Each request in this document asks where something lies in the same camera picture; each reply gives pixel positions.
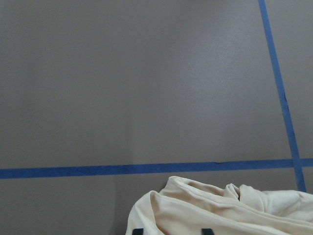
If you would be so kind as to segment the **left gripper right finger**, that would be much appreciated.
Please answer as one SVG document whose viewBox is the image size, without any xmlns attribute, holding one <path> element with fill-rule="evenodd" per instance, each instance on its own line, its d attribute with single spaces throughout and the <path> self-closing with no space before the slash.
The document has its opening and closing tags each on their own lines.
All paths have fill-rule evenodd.
<svg viewBox="0 0 313 235">
<path fill-rule="evenodd" d="M 212 235 L 212 229 L 210 229 L 210 228 L 202 228 L 201 234 L 202 235 Z"/>
</svg>

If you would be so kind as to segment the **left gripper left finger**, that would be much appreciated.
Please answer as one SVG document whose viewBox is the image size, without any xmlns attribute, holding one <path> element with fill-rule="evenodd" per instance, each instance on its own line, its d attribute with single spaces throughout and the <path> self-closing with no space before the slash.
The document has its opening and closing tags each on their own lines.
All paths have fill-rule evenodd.
<svg viewBox="0 0 313 235">
<path fill-rule="evenodd" d="M 143 235 L 143 234 L 144 234 L 143 228 L 133 229 L 133 235 Z"/>
</svg>

